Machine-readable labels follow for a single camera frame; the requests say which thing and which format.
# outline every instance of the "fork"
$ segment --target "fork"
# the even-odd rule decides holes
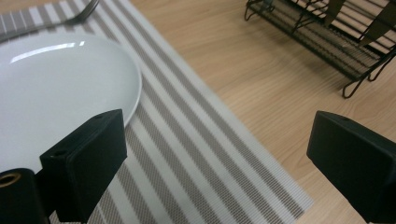
[[[0,35],[0,43],[4,42],[10,38],[19,36],[19,35],[26,35],[33,31],[38,31],[41,29],[48,29],[48,28],[52,28],[52,27],[55,27],[58,25],[74,25],[74,24],[77,24],[80,22],[84,22],[85,20],[87,20],[88,17],[90,17],[90,15],[93,13],[93,11],[95,10],[95,8],[98,4],[99,4],[99,0],[91,0],[91,2],[87,6],[85,6],[85,8],[80,13],[78,13],[75,17],[64,20],[64,21],[44,23],[41,25],[31,26],[31,27],[27,27],[27,28],[21,28],[21,29],[15,30],[15,31],[5,33],[4,35]]]

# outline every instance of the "dish rack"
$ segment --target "dish rack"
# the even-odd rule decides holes
[[[396,55],[396,0],[248,0],[245,20],[252,15],[268,20],[349,78],[344,98],[364,79],[376,80]]]

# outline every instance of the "black plastic part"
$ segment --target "black plastic part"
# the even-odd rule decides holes
[[[0,223],[48,223],[33,171],[20,168],[0,174]]]
[[[126,157],[121,110],[89,119],[41,155],[59,220],[87,222]]]
[[[43,170],[35,174],[35,182],[40,193],[43,210],[47,217],[55,211],[56,187],[50,177]]]
[[[359,123],[318,111],[307,156],[367,222],[396,222],[396,144]]]

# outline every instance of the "wooden tabletop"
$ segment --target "wooden tabletop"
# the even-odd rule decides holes
[[[50,0],[0,0],[0,13]],[[348,100],[348,79],[240,0],[131,0],[314,199],[297,223],[365,223],[306,157],[318,110],[396,142],[396,60]]]

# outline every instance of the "white plate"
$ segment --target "white plate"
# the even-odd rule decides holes
[[[94,35],[40,35],[0,46],[0,172],[41,170],[39,156],[89,118],[134,113],[134,56]]]

